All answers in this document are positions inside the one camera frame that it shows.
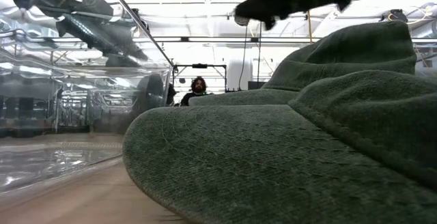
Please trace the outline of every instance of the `wooden floor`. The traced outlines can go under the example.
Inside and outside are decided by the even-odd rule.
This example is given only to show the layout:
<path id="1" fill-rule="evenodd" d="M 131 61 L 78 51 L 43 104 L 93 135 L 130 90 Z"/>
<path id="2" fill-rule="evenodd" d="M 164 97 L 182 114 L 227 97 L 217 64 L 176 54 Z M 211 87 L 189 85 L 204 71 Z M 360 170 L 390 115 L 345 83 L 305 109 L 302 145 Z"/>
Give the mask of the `wooden floor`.
<path id="1" fill-rule="evenodd" d="M 2 224 L 182 224 L 145 196 L 123 164 L 0 212 Z"/>

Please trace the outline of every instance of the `clear acrylic enclosure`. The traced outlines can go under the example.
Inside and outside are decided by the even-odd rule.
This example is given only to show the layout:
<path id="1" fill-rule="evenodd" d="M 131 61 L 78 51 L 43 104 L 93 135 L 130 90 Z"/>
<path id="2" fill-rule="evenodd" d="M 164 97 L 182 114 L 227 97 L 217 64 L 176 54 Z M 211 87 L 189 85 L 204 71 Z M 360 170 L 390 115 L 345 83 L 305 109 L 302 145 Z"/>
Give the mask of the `clear acrylic enclosure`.
<path id="1" fill-rule="evenodd" d="M 131 121 L 165 106 L 171 64 L 135 15 L 123 0 L 0 0 L 0 202 L 119 156 Z"/>

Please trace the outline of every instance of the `transparent plastic tank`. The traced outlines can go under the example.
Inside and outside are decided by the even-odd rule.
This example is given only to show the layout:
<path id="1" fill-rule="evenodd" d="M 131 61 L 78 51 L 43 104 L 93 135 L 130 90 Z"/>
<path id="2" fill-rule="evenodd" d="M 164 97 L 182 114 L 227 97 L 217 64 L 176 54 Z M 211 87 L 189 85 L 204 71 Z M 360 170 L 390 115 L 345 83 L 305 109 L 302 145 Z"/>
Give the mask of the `transparent plastic tank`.
<path id="1" fill-rule="evenodd" d="M 0 208 L 117 158 L 170 63 L 123 0 L 0 0 Z"/>

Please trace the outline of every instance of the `hat brim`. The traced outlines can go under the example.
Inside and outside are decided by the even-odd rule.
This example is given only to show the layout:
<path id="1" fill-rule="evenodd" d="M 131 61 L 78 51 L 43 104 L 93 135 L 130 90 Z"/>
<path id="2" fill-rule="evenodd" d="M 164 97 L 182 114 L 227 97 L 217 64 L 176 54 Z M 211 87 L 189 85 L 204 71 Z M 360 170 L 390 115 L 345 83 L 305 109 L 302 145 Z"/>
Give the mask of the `hat brim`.
<path id="1" fill-rule="evenodd" d="M 287 104 L 299 93 L 280 89 L 254 89 L 190 98 L 190 106 Z"/>
<path id="2" fill-rule="evenodd" d="M 437 196 L 287 105 L 152 109 L 124 138 L 130 177 L 194 223 L 430 223 Z"/>

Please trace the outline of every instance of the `green felt hat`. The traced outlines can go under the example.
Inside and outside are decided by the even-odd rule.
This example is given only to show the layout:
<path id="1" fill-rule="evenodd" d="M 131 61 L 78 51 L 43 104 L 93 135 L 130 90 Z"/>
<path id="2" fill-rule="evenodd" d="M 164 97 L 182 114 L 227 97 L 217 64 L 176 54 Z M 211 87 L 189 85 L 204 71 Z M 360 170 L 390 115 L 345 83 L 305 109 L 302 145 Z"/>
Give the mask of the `green felt hat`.
<path id="1" fill-rule="evenodd" d="M 286 105 L 152 109 L 124 162 L 192 223 L 436 223 L 436 104 L 435 81 L 364 70 Z"/>
<path id="2" fill-rule="evenodd" d="M 299 92 L 314 81 L 360 70 L 414 74 L 416 60 L 406 23 L 355 25 L 288 55 L 260 90 L 196 97 L 189 103 L 190 106 L 286 104 L 297 94 L 284 90 Z"/>

